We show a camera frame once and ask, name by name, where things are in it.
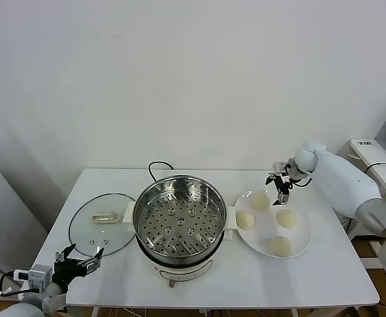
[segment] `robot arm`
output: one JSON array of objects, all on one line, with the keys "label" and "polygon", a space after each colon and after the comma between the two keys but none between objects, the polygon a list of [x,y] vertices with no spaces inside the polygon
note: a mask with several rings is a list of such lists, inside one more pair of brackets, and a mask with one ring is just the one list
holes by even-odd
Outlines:
[{"label": "robot arm", "polygon": [[[308,176],[335,211],[356,219],[372,233],[386,237],[386,201],[382,200],[377,184],[319,143],[308,143],[297,150],[293,159],[275,163],[274,172],[267,180],[267,183],[274,180],[278,190],[278,201],[274,205],[288,202],[289,190],[286,195],[281,182],[290,184],[291,189]],[[386,242],[379,259],[386,267]]]},{"label": "robot arm", "polygon": [[66,247],[61,253],[56,253],[52,276],[50,276],[51,267],[45,265],[35,265],[30,271],[15,270],[14,279],[28,280],[29,293],[2,291],[0,282],[0,295],[3,297],[25,293],[20,303],[0,312],[0,317],[45,317],[65,308],[69,283],[76,277],[85,277],[96,271],[100,267],[104,251],[102,248],[87,260],[78,260],[68,257],[74,248],[75,244]]}]

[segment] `black cable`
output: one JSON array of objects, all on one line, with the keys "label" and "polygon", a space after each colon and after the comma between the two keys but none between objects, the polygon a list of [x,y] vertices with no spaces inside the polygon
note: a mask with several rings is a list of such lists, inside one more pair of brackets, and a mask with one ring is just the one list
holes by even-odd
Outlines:
[{"label": "black cable", "polygon": [[295,186],[297,186],[297,187],[306,187],[308,184],[310,184],[310,182],[311,182],[311,178],[308,180],[308,182],[307,183],[305,183],[304,185],[300,185],[300,184],[297,184],[297,183],[295,183],[295,182],[292,182]]},{"label": "black cable", "polygon": [[39,290],[38,289],[24,289],[24,290],[17,291],[17,292],[1,294],[1,296],[2,297],[8,297],[8,296],[14,296],[14,295],[24,294],[24,293],[39,293]]},{"label": "black cable", "polygon": [[373,167],[373,166],[375,166],[375,165],[386,165],[386,163],[373,163],[373,164],[370,164],[370,165],[366,168],[366,170],[364,171],[364,174],[367,173],[367,171],[368,171],[371,167]]},{"label": "black cable", "polygon": [[351,221],[352,221],[352,219],[350,218],[350,220],[348,220],[348,224],[347,224],[346,229],[345,229],[346,234],[348,234],[348,230],[350,230]]},{"label": "black cable", "polygon": [[9,296],[23,294],[23,293],[39,293],[38,289],[25,289],[23,291],[17,291],[17,292],[2,294],[3,280],[6,277],[13,277],[13,276],[14,276],[14,271],[10,271],[10,272],[6,272],[6,273],[2,274],[1,279],[0,279],[0,294],[2,297],[9,297]]},{"label": "black cable", "polygon": [[153,180],[156,181],[156,178],[154,177],[153,173],[152,173],[152,170],[150,169],[150,167],[153,165],[153,164],[165,164],[166,166],[168,166],[171,170],[173,170],[174,168],[172,167],[171,164],[167,163],[167,162],[164,162],[163,160],[154,160],[153,162],[151,162],[149,165],[148,165],[148,173],[150,174],[150,176],[152,176]]}]

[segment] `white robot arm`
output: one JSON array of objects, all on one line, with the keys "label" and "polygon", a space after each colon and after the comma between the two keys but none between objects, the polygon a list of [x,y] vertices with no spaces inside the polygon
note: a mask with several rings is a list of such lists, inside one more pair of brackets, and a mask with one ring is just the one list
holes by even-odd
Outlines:
[{"label": "white robot arm", "polygon": [[[274,180],[278,190],[278,201],[274,204],[287,203],[293,185],[308,176],[335,211],[386,237],[386,201],[382,200],[377,184],[320,143],[308,143],[297,150],[293,159],[275,163],[274,173],[267,180],[267,184]],[[386,268],[386,241],[379,259]]]}]

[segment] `white wall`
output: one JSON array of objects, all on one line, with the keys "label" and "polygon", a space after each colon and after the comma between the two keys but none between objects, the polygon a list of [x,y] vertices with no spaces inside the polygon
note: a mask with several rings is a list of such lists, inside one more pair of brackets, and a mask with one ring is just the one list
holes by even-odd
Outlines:
[{"label": "white wall", "polygon": [[386,1],[0,1],[0,170],[50,227],[88,166],[270,168],[386,118]]}]

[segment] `perforated steamer basket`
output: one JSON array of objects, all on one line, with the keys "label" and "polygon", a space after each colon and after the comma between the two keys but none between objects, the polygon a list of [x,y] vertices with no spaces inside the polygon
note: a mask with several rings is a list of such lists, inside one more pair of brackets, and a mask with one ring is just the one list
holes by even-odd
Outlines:
[{"label": "perforated steamer basket", "polygon": [[163,178],[144,190],[133,210],[137,241],[153,262],[187,268],[209,259],[220,246],[226,206],[205,180]]}]

